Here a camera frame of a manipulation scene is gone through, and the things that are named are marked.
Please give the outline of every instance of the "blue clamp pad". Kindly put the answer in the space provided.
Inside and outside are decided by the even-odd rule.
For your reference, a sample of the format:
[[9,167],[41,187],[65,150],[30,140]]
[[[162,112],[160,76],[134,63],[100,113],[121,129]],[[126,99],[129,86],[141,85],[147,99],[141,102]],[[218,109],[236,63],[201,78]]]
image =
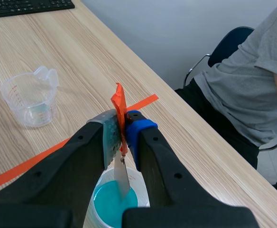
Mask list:
[[137,120],[132,122],[130,125],[126,126],[126,141],[128,147],[132,153],[134,158],[134,162],[138,171],[140,171],[138,164],[138,139],[139,132],[149,127],[156,127],[157,124],[152,122],[151,120]]

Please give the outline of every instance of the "chair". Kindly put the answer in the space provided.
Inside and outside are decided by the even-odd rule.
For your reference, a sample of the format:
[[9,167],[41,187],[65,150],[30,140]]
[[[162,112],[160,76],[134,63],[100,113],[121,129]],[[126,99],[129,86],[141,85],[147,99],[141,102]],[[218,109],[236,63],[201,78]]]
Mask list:
[[[221,63],[224,59],[229,58],[236,50],[238,50],[238,46],[242,44],[247,37],[253,32],[253,28],[250,27],[238,27],[230,31],[218,44],[218,46],[215,48],[213,53],[204,55],[187,73],[183,88],[186,86],[186,81],[190,73],[193,71],[193,69],[205,58],[209,57],[208,59],[208,66],[212,67],[213,65],[217,63]],[[270,151],[277,148],[277,144],[269,147],[269,148],[262,148],[259,151]]]
[[213,53],[204,55],[187,73],[184,80],[183,88],[186,86],[186,80],[193,69],[205,58],[209,57],[208,66],[212,67],[214,64],[221,63],[224,59],[229,58],[236,50],[238,45],[242,44],[247,37],[253,32],[250,27],[237,27],[230,31],[215,48]]

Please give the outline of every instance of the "plastic measuring cup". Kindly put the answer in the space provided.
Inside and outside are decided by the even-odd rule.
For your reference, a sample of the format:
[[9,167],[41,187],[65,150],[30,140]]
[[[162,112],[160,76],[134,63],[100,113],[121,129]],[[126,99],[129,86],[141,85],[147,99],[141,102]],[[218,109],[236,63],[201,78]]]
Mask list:
[[55,69],[40,66],[33,73],[9,79],[1,94],[18,120],[27,126],[39,127],[52,121],[58,77]]
[[[140,172],[127,167],[127,173],[129,177],[129,182],[130,186],[134,190],[137,198],[138,198],[138,207],[149,207],[149,198],[148,198],[148,193],[146,189],[146,185],[143,179],[143,176]],[[98,180],[95,189],[98,189],[99,186],[109,182],[109,181],[114,181],[114,169],[108,169],[106,170]],[[93,198],[94,198],[94,191],[89,203],[88,207],[88,213],[86,216],[91,216],[94,222],[97,223],[98,226],[103,227],[103,228],[112,228],[108,224],[106,224],[97,214],[97,211],[94,206]]]

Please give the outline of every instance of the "keyboard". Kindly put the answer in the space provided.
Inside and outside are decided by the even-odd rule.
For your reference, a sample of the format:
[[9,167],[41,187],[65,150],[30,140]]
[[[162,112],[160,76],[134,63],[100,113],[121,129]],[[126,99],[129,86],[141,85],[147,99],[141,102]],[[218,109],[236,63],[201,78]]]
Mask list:
[[73,9],[71,0],[0,0],[0,17]]

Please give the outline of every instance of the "wooden table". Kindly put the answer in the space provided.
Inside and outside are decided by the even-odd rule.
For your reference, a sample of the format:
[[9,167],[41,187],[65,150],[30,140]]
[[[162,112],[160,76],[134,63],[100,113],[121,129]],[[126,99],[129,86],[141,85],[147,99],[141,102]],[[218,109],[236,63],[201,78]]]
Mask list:
[[40,65],[57,69],[60,83],[56,117],[40,128],[19,125],[0,94],[0,173],[113,108],[110,97],[120,82],[128,105],[159,97],[142,113],[208,192],[249,207],[261,227],[276,228],[277,191],[79,0],[74,3],[72,10],[0,18],[0,87]]

